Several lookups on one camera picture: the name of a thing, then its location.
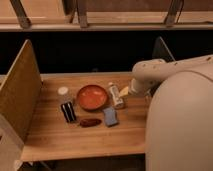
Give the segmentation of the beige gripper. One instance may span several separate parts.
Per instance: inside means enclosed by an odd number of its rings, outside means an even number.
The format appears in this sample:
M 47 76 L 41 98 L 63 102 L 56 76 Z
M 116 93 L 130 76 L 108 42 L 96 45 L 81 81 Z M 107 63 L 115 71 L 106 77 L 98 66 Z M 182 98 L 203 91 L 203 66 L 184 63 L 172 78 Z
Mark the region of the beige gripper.
M 130 82 L 129 87 L 124 87 L 120 93 L 120 97 L 125 97 L 129 93 L 133 95 L 139 95 L 144 97 L 148 92 L 148 87 L 145 84 L 140 83 L 136 79 L 132 79 Z

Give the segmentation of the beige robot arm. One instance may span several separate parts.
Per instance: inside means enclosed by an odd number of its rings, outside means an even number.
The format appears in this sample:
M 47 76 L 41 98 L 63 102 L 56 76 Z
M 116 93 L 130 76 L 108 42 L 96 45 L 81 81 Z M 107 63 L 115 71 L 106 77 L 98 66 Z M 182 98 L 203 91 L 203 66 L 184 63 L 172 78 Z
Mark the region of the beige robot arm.
M 136 63 L 122 93 L 150 90 L 146 171 L 213 171 L 213 54 Z

